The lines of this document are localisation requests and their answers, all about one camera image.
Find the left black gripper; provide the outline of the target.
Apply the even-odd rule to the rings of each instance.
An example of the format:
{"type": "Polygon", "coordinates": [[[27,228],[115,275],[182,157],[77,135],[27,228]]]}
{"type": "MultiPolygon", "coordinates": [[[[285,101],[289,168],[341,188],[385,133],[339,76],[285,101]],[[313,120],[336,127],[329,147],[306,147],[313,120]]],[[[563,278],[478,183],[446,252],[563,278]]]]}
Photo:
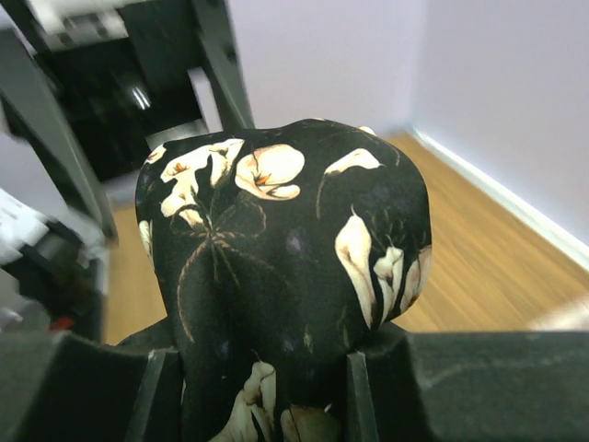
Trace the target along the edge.
{"type": "Polygon", "coordinates": [[[2,29],[1,101],[9,127],[30,143],[65,203],[93,219],[105,238],[118,232],[99,180],[138,169],[149,138],[202,117],[189,76],[200,61],[196,22],[222,127],[255,127],[226,1],[27,7],[44,44],[35,58],[59,103],[15,31],[2,29]]]}

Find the black floral tie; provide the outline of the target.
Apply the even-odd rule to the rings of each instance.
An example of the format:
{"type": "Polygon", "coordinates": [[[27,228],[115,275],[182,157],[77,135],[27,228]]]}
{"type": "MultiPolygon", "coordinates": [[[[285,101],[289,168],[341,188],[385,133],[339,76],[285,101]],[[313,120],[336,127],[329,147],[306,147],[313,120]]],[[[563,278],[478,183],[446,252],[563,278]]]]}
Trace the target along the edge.
{"type": "Polygon", "coordinates": [[[185,441],[340,441],[346,357],[432,266],[415,164],[366,127],[307,119],[169,141],[136,218],[182,362],[185,441]]]}

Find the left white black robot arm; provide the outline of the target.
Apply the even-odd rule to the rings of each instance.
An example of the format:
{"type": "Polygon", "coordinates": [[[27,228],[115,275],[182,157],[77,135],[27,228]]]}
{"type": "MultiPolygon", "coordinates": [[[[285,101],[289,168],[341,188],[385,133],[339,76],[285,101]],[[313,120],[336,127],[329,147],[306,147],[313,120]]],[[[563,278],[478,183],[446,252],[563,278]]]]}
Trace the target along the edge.
{"type": "Polygon", "coordinates": [[[118,238],[109,197],[133,192],[158,145],[211,129],[191,72],[212,88],[225,128],[253,119],[224,1],[5,1],[1,108],[64,199],[95,233],[1,202],[1,264],[50,326],[96,341],[105,254],[118,238]]]}

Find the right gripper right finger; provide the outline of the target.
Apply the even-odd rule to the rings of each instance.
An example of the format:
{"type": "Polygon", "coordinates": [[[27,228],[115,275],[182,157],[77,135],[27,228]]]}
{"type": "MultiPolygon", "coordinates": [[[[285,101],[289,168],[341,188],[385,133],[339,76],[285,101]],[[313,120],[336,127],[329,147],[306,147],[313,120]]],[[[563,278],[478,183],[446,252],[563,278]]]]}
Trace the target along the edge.
{"type": "Polygon", "coordinates": [[[349,441],[584,441],[584,331],[410,333],[347,357],[349,441]]]}

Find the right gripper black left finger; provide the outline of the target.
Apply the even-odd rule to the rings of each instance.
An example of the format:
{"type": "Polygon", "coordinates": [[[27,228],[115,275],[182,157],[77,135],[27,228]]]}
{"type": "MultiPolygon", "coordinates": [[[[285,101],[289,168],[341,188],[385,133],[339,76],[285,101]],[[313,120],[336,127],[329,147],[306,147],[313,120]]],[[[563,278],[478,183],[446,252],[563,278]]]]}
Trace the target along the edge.
{"type": "Polygon", "coordinates": [[[117,345],[69,331],[1,336],[4,441],[179,441],[181,361],[161,320],[117,345]]]}

